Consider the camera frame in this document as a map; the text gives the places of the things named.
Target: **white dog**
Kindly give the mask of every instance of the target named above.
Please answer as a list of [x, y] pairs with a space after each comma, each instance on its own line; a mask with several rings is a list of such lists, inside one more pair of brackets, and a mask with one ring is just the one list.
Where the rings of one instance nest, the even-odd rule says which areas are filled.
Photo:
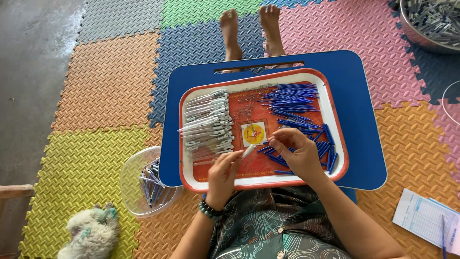
[[57, 254], [57, 259], [105, 259], [118, 242], [118, 212], [112, 203], [101, 210], [99, 204], [69, 219], [67, 230], [72, 240]]

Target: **metal bowl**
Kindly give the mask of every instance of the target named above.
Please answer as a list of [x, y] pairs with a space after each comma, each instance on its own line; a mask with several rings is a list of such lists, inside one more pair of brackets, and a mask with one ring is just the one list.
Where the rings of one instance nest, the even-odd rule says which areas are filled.
[[460, 47], [451, 47], [440, 44], [422, 33], [420, 33], [409, 21], [406, 14], [405, 0], [401, 0], [401, 27], [407, 37], [413, 42], [420, 45], [421, 48], [431, 52], [443, 54], [460, 54]]

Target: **paper form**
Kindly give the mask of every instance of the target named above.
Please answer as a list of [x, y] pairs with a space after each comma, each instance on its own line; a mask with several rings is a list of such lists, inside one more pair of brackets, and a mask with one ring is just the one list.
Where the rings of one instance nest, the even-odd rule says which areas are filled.
[[449, 253], [460, 255], [460, 213], [435, 200], [426, 199], [404, 189], [393, 223], [426, 241], [443, 247], [442, 215], [445, 220], [445, 246]]

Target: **dark floral clothing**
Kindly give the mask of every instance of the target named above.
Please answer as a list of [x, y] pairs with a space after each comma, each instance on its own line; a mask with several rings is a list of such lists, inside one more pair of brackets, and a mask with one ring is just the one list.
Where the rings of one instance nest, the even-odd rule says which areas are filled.
[[308, 186], [235, 192], [216, 221], [210, 259], [347, 259]]

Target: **yellow circle emblem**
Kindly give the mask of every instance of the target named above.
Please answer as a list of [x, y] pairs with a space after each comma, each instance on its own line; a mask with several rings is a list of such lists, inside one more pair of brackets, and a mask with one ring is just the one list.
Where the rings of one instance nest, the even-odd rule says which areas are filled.
[[244, 129], [244, 139], [251, 144], [257, 145], [264, 140], [265, 132], [262, 127], [257, 124], [250, 124]]

